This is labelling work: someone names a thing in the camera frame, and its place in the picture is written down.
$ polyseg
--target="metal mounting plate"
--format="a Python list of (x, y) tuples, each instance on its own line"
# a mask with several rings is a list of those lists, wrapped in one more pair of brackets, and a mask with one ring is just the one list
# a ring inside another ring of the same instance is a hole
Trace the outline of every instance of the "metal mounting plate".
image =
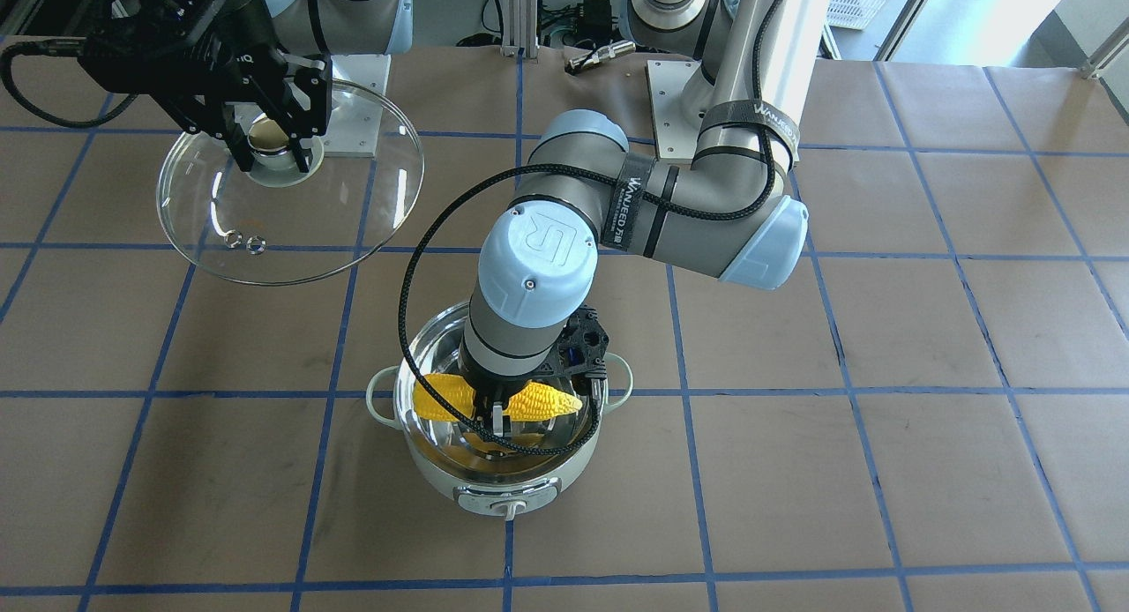
[[(367, 89), (384, 95), (388, 86), (388, 70), (392, 58), (387, 54), (348, 54), (333, 58), (333, 77), (356, 82)], [(325, 154), (331, 158), (371, 158), (376, 152), (377, 130), (380, 125), (380, 110), (374, 103), (356, 106), (336, 105), (331, 117), (332, 129), (322, 139)], [(254, 103), (235, 106), (235, 119), (244, 130), (262, 114)]]
[(648, 61), (647, 86), (650, 89), (650, 115), (655, 126), (658, 159), (673, 165), (689, 165), (698, 148), (701, 119), (691, 125), (682, 113), (679, 98), (686, 81), (698, 70), (693, 61)]

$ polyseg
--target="velcro strap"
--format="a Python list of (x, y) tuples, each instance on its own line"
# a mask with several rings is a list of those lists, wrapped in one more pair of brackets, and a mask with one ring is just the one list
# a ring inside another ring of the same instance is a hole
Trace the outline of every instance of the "velcro strap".
[(710, 126), (767, 126), (788, 149), (790, 169), (799, 150), (799, 128), (787, 114), (764, 100), (730, 100), (707, 111), (701, 131)]
[(647, 181), (655, 168), (655, 159), (649, 155), (629, 151), (623, 159), (620, 177), (612, 187), (612, 200), (604, 218), (604, 230), (599, 243), (606, 247), (625, 251), (631, 245), (636, 218), (642, 204), (642, 193), (647, 190)]

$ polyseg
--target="black cable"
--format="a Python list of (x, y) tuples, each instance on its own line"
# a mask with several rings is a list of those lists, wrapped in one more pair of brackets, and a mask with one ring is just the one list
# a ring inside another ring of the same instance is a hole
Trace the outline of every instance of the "black cable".
[(501, 18), (501, 0), (495, 0), (495, 9), (498, 11), (498, 34), (506, 36), (506, 23)]
[(309, 29), (314, 33), (314, 42), (318, 52), (325, 56), (330, 54), (330, 46), (325, 42), (325, 30), (322, 29), (322, 12), (317, 8), (317, 0), (306, 0), (306, 10), (309, 14)]
[(490, 30), (490, 33), (501, 34), (501, 15), (498, 16), (499, 28), (493, 29), (491, 26), (487, 25), (487, 7), (490, 6), (490, 0), (482, 0), (482, 10), (479, 11), (479, 21), (482, 23), (483, 28)]
[(84, 45), (85, 41), (81, 41), (81, 38), (79, 41), (76, 41), (76, 38), (49, 38), (49, 41), (43, 42), (18, 42), (18, 44), (6, 46), (3, 52), (0, 53), (0, 81), (3, 81), (3, 88), (8, 90), (8, 94), (11, 94), (11, 97), (15, 98), (16, 103), (19, 103), (19, 106), (30, 111), (32, 114), (44, 119), (49, 123), (69, 126), (72, 130), (88, 130), (90, 126), (104, 125), (121, 115), (122, 111), (125, 111), (130, 106), (130, 103), (137, 100), (138, 95), (130, 94), (130, 96), (122, 98), (122, 102), (117, 103), (117, 106), (114, 106), (104, 116), (90, 119), (90, 121), (68, 121), (68, 119), (60, 119), (35, 106), (35, 103), (28, 100), (20, 93), (19, 88), (16, 87), (16, 80), (11, 75), (11, 64), (17, 56), (64, 56), (77, 59), (81, 54)]
[[(761, 98), (762, 93), (761, 46), (764, 42), (764, 35), (768, 33), (769, 25), (772, 23), (772, 18), (776, 16), (777, 9), (780, 8), (782, 2), (784, 0), (772, 0), (772, 5), (765, 10), (761, 26), (756, 30), (756, 38), (754, 38), (753, 42), (752, 54), (753, 98)], [(760, 141), (761, 155), (768, 173), (768, 178), (764, 182), (764, 189), (761, 191), (761, 194), (759, 194), (756, 200), (754, 200), (749, 207), (737, 211), (729, 211), (728, 213), (716, 213), (716, 211), (699, 211), (698, 209), (690, 209), (689, 207), (675, 204), (669, 200), (665, 200), (662, 196), (651, 193), (644, 193), (642, 199), (660, 209), (672, 211), (672, 213), (693, 219), (709, 219), (709, 221), (732, 221), (732, 219), (742, 219), (755, 213), (755, 211), (759, 211), (760, 208), (768, 201), (769, 195), (772, 194), (772, 186), (776, 183), (776, 161), (772, 158), (772, 143), (770, 142), (769, 131), (765, 126), (760, 126), (758, 130), (758, 139)]]
[(571, 18), (571, 20), (576, 20), (576, 18), (579, 18), (580, 16), (580, 9), (571, 8), (571, 6), (566, 6), (563, 10), (541, 10), (541, 14), (544, 14), (545, 17), (541, 18), (541, 21), (537, 24), (537, 26), (540, 30), (544, 30), (548, 28), (552, 28), (554, 24), (564, 21), (566, 18)]
[(463, 416), (462, 412), (460, 412), (449, 402), (447, 402), (447, 400), (443, 397), (443, 394), (440, 394), (435, 387), (432, 387), (431, 384), (428, 383), (427, 379), (423, 377), (423, 371), (420, 371), (419, 364), (417, 364), (415, 358), (412, 357), (410, 343), (408, 341), (408, 295), (412, 287), (412, 278), (415, 274), (415, 266), (419, 264), (420, 257), (423, 256), (423, 251), (427, 248), (428, 243), (430, 243), (431, 238), (435, 237), (436, 233), (438, 233), (439, 227), (443, 226), (445, 221), (447, 221), (447, 218), (449, 218), (456, 210), (460, 209), (460, 207), (467, 203), (476, 194), (480, 194), (484, 190), (490, 189), (491, 186), (496, 185), (496, 183), (500, 183), (508, 178), (516, 177), (516, 175), (525, 175), (525, 174), (571, 175), (571, 177), (588, 180), (598, 183), (605, 183), (609, 186), (615, 186), (615, 178), (609, 177), (609, 175), (601, 175), (595, 172), (589, 172), (587, 169), (581, 169), (579, 167), (570, 167), (567, 165), (552, 165), (552, 163), (548, 163), (546, 165), (527, 165), (525, 167), (516, 167), (514, 169), (509, 169), (508, 172), (502, 172), (500, 174), (492, 175), (491, 177), (482, 181), (481, 183), (476, 183), (476, 185), (472, 186), (471, 190), (469, 190), (466, 193), (456, 198), (454, 202), (447, 206), (447, 208), (444, 211), (441, 211), (441, 213), (439, 213), (439, 217), (435, 219), (435, 222), (431, 222), (431, 227), (429, 227), (429, 229), (427, 229), (427, 233), (423, 234), (423, 237), (420, 238), (420, 243), (415, 245), (415, 250), (412, 251), (411, 259), (408, 261), (408, 269), (404, 271), (404, 283), (400, 290), (400, 307), (396, 311), (396, 332), (400, 335), (400, 351), (404, 355), (404, 362), (408, 364), (408, 369), (412, 370), (412, 375), (415, 376), (415, 381), (419, 382), (419, 384), (425, 390), (427, 390), (428, 394), (431, 394), (431, 397), (435, 399), (435, 401), (439, 403), (440, 406), (447, 410), (447, 412), (449, 412), (450, 416), (455, 417), (456, 420), (460, 420), (460, 422), (462, 422), (463, 426), (471, 429), (472, 431), (475, 431), (475, 434), (479, 435), (484, 441), (500, 445), (517, 453), (523, 453), (527, 455), (561, 455), (571, 453), (583, 447), (585, 443), (587, 443), (589, 439), (593, 438), (593, 436), (596, 435), (596, 430), (597, 428), (599, 428), (599, 413), (602, 410), (602, 408), (599, 406), (599, 401), (597, 399), (594, 397), (589, 399), (588, 413), (590, 416), (590, 423), (588, 430), (585, 431), (583, 436), (562, 447), (551, 447), (551, 448), (526, 447), (524, 445), (514, 443), (511, 439), (501, 438), (500, 436), (495, 436), (491, 431), (482, 427), (475, 420), (472, 420)]

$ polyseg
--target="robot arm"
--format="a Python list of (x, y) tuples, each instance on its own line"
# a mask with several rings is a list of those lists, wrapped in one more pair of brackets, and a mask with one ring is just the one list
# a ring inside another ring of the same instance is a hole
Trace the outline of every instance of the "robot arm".
[[(97, 18), (85, 41), (18, 44), (17, 52), (6, 51), (5, 65), (16, 54), (77, 56), (106, 90), (149, 95), (185, 132), (222, 139), (244, 172), (259, 163), (254, 134), (248, 138), (248, 125), (236, 116), (237, 103), (254, 103), (273, 123), (278, 138), (271, 138), (269, 154), (287, 150), (296, 169), (308, 173), (312, 155), (303, 141), (325, 134), (332, 110), (331, 51), (378, 54), (411, 46), (411, 0), (96, 0), (95, 6)], [(5, 85), (21, 100), (7, 75)]]
[[(532, 175), (487, 238), (461, 350), (478, 418), (561, 352), (595, 274), (594, 243), (762, 289), (791, 273), (807, 210), (784, 195), (798, 145), (789, 116), (803, 111), (826, 0), (780, 0), (770, 14), (772, 1), (742, 0), (689, 169), (629, 152), (620, 126), (593, 111), (549, 126), (530, 163), (618, 180)], [(753, 50), (759, 34), (767, 50)]]

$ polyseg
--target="brown paper floor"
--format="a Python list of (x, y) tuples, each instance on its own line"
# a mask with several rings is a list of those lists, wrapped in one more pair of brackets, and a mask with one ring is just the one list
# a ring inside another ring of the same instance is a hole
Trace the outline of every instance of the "brown paper floor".
[[(651, 150), (645, 61), (397, 59), (415, 211), (272, 290), (168, 246), (152, 103), (68, 132), (0, 97), (0, 610), (1129, 610), (1129, 126), (1068, 70), (819, 62), (786, 286), (601, 255), (639, 390), (576, 487), (507, 526), (427, 486), (361, 400), (405, 250), (560, 111)], [(105, 100), (67, 62), (17, 77)], [(436, 241), (413, 330), (506, 193)]]

